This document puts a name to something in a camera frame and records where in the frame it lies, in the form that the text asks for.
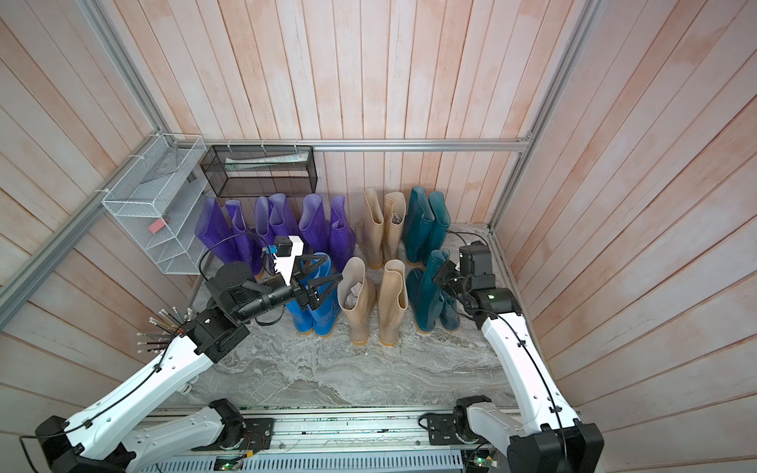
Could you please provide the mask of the purple rain boot back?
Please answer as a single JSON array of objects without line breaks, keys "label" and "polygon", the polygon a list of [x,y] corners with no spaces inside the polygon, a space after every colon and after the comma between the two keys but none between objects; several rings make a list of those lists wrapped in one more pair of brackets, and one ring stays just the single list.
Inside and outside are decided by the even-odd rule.
[{"label": "purple rain boot back", "polygon": [[356,238],[348,220],[346,197],[333,197],[330,205],[329,255],[338,272],[354,256]]}]

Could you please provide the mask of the blue rain boot front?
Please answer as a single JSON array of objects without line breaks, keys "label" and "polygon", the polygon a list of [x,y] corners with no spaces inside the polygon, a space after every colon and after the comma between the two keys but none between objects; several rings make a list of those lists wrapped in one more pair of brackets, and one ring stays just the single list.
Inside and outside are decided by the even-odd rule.
[{"label": "blue rain boot front", "polygon": [[[311,274],[305,279],[307,285],[309,285],[313,279],[335,275],[331,269],[331,259],[326,253],[316,252],[315,257],[324,258],[325,263],[322,266],[319,266],[317,270],[311,272]],[[331,333],[335,321],[341,311],[340,305],[337,301],[337,287],[338,282],[319,286],[319,289],[317,289],[319,295],[322,295],[329,288],[331,288],[332,291],[326,298],[323,298],[323,303],[317,309],[312,309],[311,307],[308,308],[308,312],[313,318],[313,332],[321,337],[328,336]]]}]

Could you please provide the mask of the blue rain boot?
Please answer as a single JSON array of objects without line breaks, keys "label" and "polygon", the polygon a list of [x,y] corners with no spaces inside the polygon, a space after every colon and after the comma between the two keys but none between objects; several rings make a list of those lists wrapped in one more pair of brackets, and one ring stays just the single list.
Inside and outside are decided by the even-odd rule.
[{"label": "blue rain boot", "polygon": [[287,311],[293,317],[295,329],[301,334],[308,334],[313,331],[313,317],[307,307],[302,309],[296,301],[287,303]]},{"label": "blue rain boot", "polygon": [[[317,270],[311,272],[311,274],[305,279],[307,285],[309,285],[313,279],[335,275],[331,269],[331,259],[326,253],[316,252],[315,257],[324,258],[325,263],[322,266],[319,266]],[[335,321],[341,311],[340,305],[337,301],[337,287],[338,282],[319,286],[319,289],[317,289],[319,295],[322,295],[329,288],[331,288],[332,291],[326,298],[323,298],[323,303],[317,309],[312,309],[311,307],[308,308],[308,312],[313,318],[313,332],[321,337],[328,336],[331,333]]]}]

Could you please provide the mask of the beige rain boot small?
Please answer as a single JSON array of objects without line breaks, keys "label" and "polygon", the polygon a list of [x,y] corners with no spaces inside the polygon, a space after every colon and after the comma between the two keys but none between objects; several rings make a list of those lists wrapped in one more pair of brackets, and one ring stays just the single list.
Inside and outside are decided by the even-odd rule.
[{"label": "beige rain boot small", "polygon": [[347,261],[341,276],[337,301],[347,318],[351,342],[364,345],[370,336],[370,314],[376,303],[375,283],[367,275],[365,262],[357,256]]}]

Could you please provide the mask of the teal rain boot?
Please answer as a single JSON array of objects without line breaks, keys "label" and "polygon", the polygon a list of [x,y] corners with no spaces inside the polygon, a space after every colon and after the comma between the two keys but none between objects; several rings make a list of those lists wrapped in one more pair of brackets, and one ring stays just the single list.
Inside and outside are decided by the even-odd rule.
[{"label": "teal rain boot", "polygon": [[445,195],[441,191],[433,191],[429,196],[429,204],[435,218],[428,238],[423,248],[423,263],[427,264],[433,250],[440,250],[451,226],[451,216],[447,210]]},{"label": "teal rain boot", "polygon": [[451,332],[456,331],[459,329],[459,325],[461,325],[461,317],[455,308],[457,301],[445,292],[442,292],[441,296],[444,299],[444,304],[440,312],[439,320],[445,330]]},{"label": "teal rain boot", "polygon": [[413,269],[407,276],[406,287],[413,307],[417,329],[431,333],[446,309],[444,291],[433,281],[439,269],[449,260],[448,250],[433,250],[426,269]]},{"label": "teal rain boot", "polygon": [[420,263],[421,249],[436,220],[424,187],[416,185],[411,189],[407,208],[403,238],[407,261],[412,265]]}]

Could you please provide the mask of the beige rain boot large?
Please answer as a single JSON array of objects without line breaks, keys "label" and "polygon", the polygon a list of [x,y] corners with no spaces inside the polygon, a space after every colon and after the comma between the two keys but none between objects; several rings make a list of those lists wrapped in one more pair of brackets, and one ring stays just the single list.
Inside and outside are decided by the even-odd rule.
[{"label": "beige rain boot large", "polygon": [[372,188],[366,188],[364,192],[363,219],[356,227],[356,237],[366,264],[374,269],[381,268],[384,264],[384,214],[380,208],[378,193]]}]

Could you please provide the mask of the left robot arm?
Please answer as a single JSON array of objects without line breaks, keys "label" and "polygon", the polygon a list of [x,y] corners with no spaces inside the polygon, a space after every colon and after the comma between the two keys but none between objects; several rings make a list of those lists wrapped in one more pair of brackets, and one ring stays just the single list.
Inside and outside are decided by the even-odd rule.
[{"label": "left robot arm", "polygon": [[244,341],[251,320],[291,302],[302,309],[318,309],[342,279],[331,270],[325,254],[291,255],[275,264],[277,274],[263,282],[256,281],[242,262],[222,266],[206,283],[211,293],[207,308],[180,325],[153,361],[90,407],[39,424],[33,438],[48,468],[135,472],[199,447],[248,447],[246,420],[227,399],[144,431],[137,427],[173,393]]}]

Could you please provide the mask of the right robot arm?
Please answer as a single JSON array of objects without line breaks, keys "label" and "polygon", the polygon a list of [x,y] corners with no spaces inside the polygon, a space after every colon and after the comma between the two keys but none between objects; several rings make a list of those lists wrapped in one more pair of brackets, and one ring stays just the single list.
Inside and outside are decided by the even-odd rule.
[{"label": "right robot arm", "polygon": [[483,395],[457,400],[457,435],[483,441],[507,459],[513,472],[593,472],[604,439],[583,422],[551,378],[513,292],[496,284],[489,246],[459,249],[457,262],[433,272],[434,283],[461,304],[496,353],[520,416],[505,414]]}]

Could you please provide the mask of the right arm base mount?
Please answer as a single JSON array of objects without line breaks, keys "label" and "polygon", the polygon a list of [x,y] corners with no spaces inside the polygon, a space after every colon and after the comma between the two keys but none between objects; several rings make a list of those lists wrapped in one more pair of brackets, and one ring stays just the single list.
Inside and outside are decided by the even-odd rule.
[{"label": "right arm base mount", "polygon": [[473,404],[490,401],[485,395],[459,398],[453,406],[453,413],[425,413],[418,418],[418,426],[428,433],[431,445],[481,445],[486,443],[486,439],[471,430],[466,410]]}]

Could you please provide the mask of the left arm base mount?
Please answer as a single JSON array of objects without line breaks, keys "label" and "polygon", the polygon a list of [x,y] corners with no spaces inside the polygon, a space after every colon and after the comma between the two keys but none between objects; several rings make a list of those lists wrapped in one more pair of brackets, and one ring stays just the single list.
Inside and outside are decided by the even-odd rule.
[{"label": "left arm base mount", "polygon": [[221,416],[223,429],[215,443],[195,447],[193,451],[243,449],[257,453],[270,448],[274,426],[272,418],[246,419],[226,398],[211,402],[209,407]]}]

